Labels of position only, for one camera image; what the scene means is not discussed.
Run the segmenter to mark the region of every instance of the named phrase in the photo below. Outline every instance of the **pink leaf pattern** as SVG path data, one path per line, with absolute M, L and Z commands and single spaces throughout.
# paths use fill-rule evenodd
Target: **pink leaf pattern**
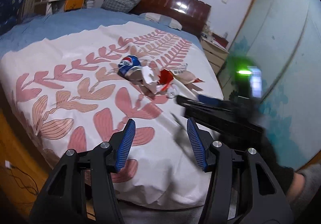
M 138 161 L 135 159 L 127 160 L 124 168 L 122 168 L 119 173 L 111 173 L 111 179 L 113 183 L 126 182 L 131 180 L 138 169 Z
M 49 73 L 49 71 L 36 72 L 33 80 L 35 82 L 41 81 L 46 75 L 48 75 L 48 73 Z
M 80 95 L 80 97 L 82 99 L 105 100 L 111 96 L 111 94 L 113 93 L 115 86 L 116 86 L 114 84 L 109 85 L 109 86 L 105 86 L 105 87 L 91 93 L 88 90 L 89 84 L 90 84 L 90 79 L 89 79 L 89 77 L 86 77 L 78 85 L 78 94 Z
M 70 97 L 70 91 L 57 91 L 56 92 L 56 107 L 68 101 Z
M 46 86 L 46 87 L 49 87 L 49 88 L 53 88 L 53 89 L 62 89 L 62 88 L 64 88 L 64 86 L 58 85 L 58 84 L 56 84 L 54 82 L 45 81 L 44 77 L 46 75 L 48 75 L 48 73 L 49 73 L 49 71 L 36 72 L 35 76 L 33 78 L 33 81 L 35 83 L 38 83 L 40 85 L 43 85 L 43 86 Z
M 155 41 L 154 43 L 147 44 L 145 47 L 141 47 L 139 51 L 131 49 L 131 53 L 138 58 L 143 56 L 154 57 L 166 53 L 168 48 L 174 46 L 178 40 L 179 38 L 176 35 L 168 33 L 164 38 Z
M 113 118 L 109 108 L 105 108 L 94 115 L 94 125 L 103 142 L 108 142 L 114 133 Z
M 153 103 L 148 103 L 139 111 L 134 112 L 132 117 L 142 119 L 155 119 L 162 112 L 163 111 L 157 105 Z
M 82 74 L 62 74 L 55 77 L 56 80 L 63 82 L 75 82 L 82 78 Z
M 124 49 L 117 48 L 117 49 L 115 49 L 115 52 L 124 54 L 124 53 L 127 53 L 127 52 L 130 50 L 130 48 L 131 48 L 131 46 L 127 46 L 127 47 L 124 48 Z
M 136 134 L 132 146 L 138 146 L 149 143 L 155 135 L 153 127 L 142 127 L 136 129 Z
M 116 93 L 115 104 L 125 115 L 132 117 L 133 106 L 126 87 L 120 88 Z
M 105 56 L 105 58 L 108 58 L 108 59 L 111 59 L 111 60 L 119 60 L 121 58 L 121 54 L 108 55 L 108 56 Z
M 40 129 L 41 137 L 48 139 L 60 139 L 63 138 L 73 126 L 73 119 L 66 118 L 63 120 L 52 120 L 42 125 Z
M 67 149 L 74 149 L 76 152 L 87 151 L 86 134 L 83 126 L 78 126 L 73 131 Z
M 108 73 L 106 73 L 105 67 L 102 67 L 101 69 L 99 69 L 95 74 L 98 82 L 103 82 L 103 81 L 108 81 L 108 80 L 124 80 L 123 77 L 121 77 L 117 74 L 113 74 L 113 72 L 114 72 L 113 70 L 114 70 L 114 68 L 112 69 L 112 71 L 109 71 Z
M 78 110 L 79 112 L 86 113 L 97 109 L 97 107 L 98 107 L 97 104 L 81 104 L 77 101 L 68 101 L 60 105 L 59 108 L 63 108 L 66 110 L 75 109 L 75 110 Z
M 95 71 L 98 66 L 86 66 L 86 65 L 81 65 L 81 59 L 77 59 L 71 62 L 71 67 L 73 69 L 78 69 L 78 70 L 88 70 L 88 71 Z
M 26 102 L 33 98 L 36 98 L 38 94 L 42 91 L 41 88 L 31 88 L 31 89 L 25 89 L 19 92 L 17 95 L 18 102 Z
M 48 96 L 44 95 L 33 104 L 33 125 L 36 128 L 36 133 L 40 130 L 43 124 L 42 113 L 47 107 Z
M 31 88 L 22 90 L 22 84 L 28 77 L 28 73 L 23 74 L 22 76 L 18 77 L 16 81 L 16 97 L 17 102 L 26 102 L 33 98 L 36 98 L 38 94 L 42 91 L 41 88 Z
M 177 42 L 174 47 L 171 48 L 168 53 L 161 56 L 160 59 L 156 59 L 156 62 L 163 68 L 171 69 L 180 65 L 178 62 L 182 62 L 187 55 L 192 43 L 188 40 L 181 39 Z
M 142 109 L 133 108 L 130 96 L 126 87 L 118 90 L 115 96 L 116 106 L 129 118 L 155 119 L 163 111 L 155 104 L 148 103 Z
M 119 37 L 118 39 L 118 45 L 120 47 L 124 47 L 126 46 L 128 43 L 131 43 L 133 42 L 134 40 L 133 39 L 123 39 L 123 37 Z
M 25 74 L 18 77 L 17 82 L 16 82 L 16 93 L 21 91 L 22 84 L 27 79 L 28 75 L 29 75 L 29 73 L 25 73 Z
M 143 35 L 143 36 L 139 36 L 139 37 L 134 37 L 133 44 L 141 46 L 141 45 L 144 45 L 145 43 L 148 43 L 148 42 L 160 40 L 166 34 L 167 34 L 166 32 L 156 29 L 151 34 Z
M 108 47 L 109 47 L 111 52 L 116 50 L 116 45 L 114 45 L 114 44 L 113 45 L 109 45 Z
M 54 68 L 54 77 L 58 77 L 62 74 L 62 72 L 65 70 L 66 65 L 57 65 Z
M 52 88 L 52 89 L 63 89 L 64 88 L 64 86 L 62 86 L 62 85 L 56 84 L 54 82 L 44 81 L 44 80 L 39 80 L 36 83 L 46 86 L 48 88 Z
M 99 54 L 99 56 L 104 57 L 104 56 L 106 55 L 106 51 L 107 51 L 107 48 L 106 48 L 106 47 L 100 47 L 100 48 L 98 49 L 98 54 Z
M 92 52 L 88 56 L 86 56 L 86 61 L 88 64 L 98 64 L 101 62 L 109 62 L 109 60 L 103 58 L 95 58 L 95 53 Z
M 145 95 L 150 101 L 152 101 L 154 104 L 165 104 L 169 99 L 166 95 L 148 95 L 142 91 L 142 89 L 138 85 L 134 85 L 131 83 L 131 85 L 140 93 Z

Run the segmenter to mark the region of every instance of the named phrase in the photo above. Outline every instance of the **pepsi logo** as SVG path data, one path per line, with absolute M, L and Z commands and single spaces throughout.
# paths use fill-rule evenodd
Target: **pepsi logo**
M 121 62 L 119 63 L 118 67 L 132 66 L 133 64 L 134 63 L 133 63 L 133 60 L 131 59 L 131 57 L 126 56 L 121 60 Z

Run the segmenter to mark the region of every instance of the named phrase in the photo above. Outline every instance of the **white duvet cover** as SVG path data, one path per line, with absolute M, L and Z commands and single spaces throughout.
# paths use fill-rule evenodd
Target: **white duvet cover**
M 190 86 L 223 99 L 200 49 L 134 22 L 8 52 L 0 62 L 1 84 L 14 114 L 51 166 L 69 148 L 82 152 L 108 141 L 132 118 L 136 135 L 127 163 L 112 175 L 117 197 L 155 209 L 201 206 L 210 174 L 195 165 L 187 133 L 174 120 L 172 114 L 185 125 L 183 108 L 166 95 L 147 97 L 118 76 L 117 64 L 129 54 L 151 68 L 187 63 L 187 70 L 204 81 Z

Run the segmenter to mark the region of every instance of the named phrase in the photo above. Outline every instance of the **wooden headboard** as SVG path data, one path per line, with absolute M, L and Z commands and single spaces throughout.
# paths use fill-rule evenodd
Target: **wooden headboard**
M 130 13 L 158 13 L 176 19 L 182 30 L 201 36 L 211 6 L 199 0 L 141 0 Z

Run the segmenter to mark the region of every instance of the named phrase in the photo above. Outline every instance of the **green light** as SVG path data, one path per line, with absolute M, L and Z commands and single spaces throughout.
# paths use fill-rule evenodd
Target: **green light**
M 249 71 L 249 70 L 240 70 L 240 71 L 238 71 L 238 73 L 240 75 L 245 75 L 245 76 L 249 76 L 252 74 L 251 71 Z

